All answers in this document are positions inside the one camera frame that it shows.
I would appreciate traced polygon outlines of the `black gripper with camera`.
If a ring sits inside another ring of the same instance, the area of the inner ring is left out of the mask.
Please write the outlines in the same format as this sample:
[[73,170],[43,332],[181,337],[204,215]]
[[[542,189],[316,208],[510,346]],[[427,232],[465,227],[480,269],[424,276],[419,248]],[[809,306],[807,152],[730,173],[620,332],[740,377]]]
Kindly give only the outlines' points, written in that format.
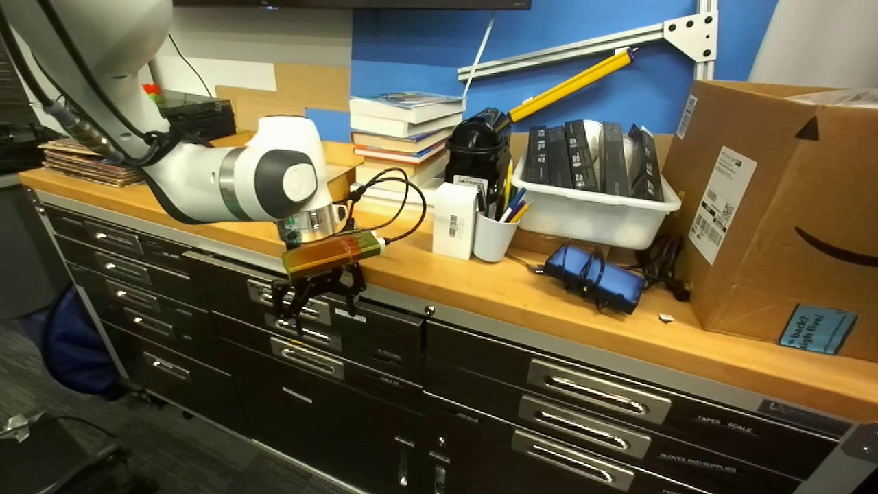
[[343,295],[353,308],[368,289],[358,260],[380,255],[383,248],[376,232],[353,226],[344,203],[311,212],[306,240],[281,254],[288,281],[270,285],[273,326],[296,336],[302,308],[325,291]]

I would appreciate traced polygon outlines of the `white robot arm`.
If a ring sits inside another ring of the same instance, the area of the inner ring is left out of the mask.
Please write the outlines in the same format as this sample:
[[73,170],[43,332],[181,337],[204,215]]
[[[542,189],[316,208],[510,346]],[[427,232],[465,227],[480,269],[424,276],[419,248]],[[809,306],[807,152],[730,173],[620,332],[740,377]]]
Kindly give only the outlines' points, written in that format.
[[358,263],[383,240],[331,201],[320,136],[306,119],[262,119],[235,148],[172,136],[140,72],[169,37],[172,0],[0,0],[23,86],[84,148],[141,177],[178,223],[270,223],[284,245],[273,308],[291,318],[322,291],[364,289]]

